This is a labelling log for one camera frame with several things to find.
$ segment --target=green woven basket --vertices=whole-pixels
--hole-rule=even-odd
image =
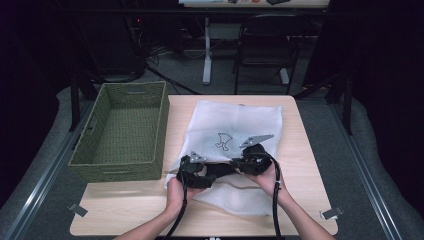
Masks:
[[[160,179],[168,112],[165,82],[103,84],[69,168],[86,182]]]

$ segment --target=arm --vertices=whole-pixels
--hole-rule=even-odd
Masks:
[[[274,193],[275,168],[271,165],[268,170],[259,176],[245,175],[250,180],[256,182],[268,195]],[[334,239],[333,236],[314,219],[312,219],[305,210],[292,198],[287,191],[281,176],[281,190],[278,193],[278,205],[287,213],[293,222],[299,236],[303,240]]]
[[[175,221],[184,199],[183,187],[176,178],[171,178],[167,188],[166,207],[162,213],[115,239],[155,239],[168,225]],[[194,195],[201,191],[203,189],[187,189],[187,201],[190,201]]]

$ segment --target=light wood tabletop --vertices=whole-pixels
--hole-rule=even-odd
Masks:
[[[291,0],[289,2],[279,3],[275,5],[269,4],[266,0],[252,2],[252,0],[238,0],[237,3],[229,3],[228,0],[223,2],[210,3],[185,3],[185,7],[194,8],[314,8],[325,9],[328,7],[330,0]]]
[[[320,211],[329,210],[331,206],[296,102],[291,96],[170,95],[162,179],[89,183],[80,202],[80,206],[88,212],[84,217],[75,215],[70,227],[73,235],[120,235],[152,219],[164,209],[166,172],[181,152],[185,131],[200,99],[250,106],[283,106],[282,136],[274,157],[280,163],[287,189],[313,219],[331,234],[337,233],[335,220],[320,217]],[[281,208],[278,216],[283,235],[298,235]],[[192,201],[173,236],[275,236],[275,230],[272,216],[235,216]]]

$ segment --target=black curtain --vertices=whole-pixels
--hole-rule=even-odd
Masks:
[[[36,1],[0,6],[0,206],[52,127],[69,62]]]
[[[353,64],[353,95],[367,109],[380,159],[404,198],[423,216],[424,5],[411,0],[332,0],[331,11],[367,16],[324,23],[304,84]]]

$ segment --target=basket handle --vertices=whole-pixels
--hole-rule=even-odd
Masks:
[[[115,172],[103,172],[103,174],[126,174],[130,171],[115,171]]]
[[[134,85],[134,86],[128,86],[127,87],[127,94],[129,95],[139,95],[139,94],[145,94],[147,92],[146,88],[144,86],[140,85]]]
[[[91,118],[90,122],[87,125],[87,133],[92,135],[94,133],[94,129],[97,126],[97,116],[93,114],[93,117]]]

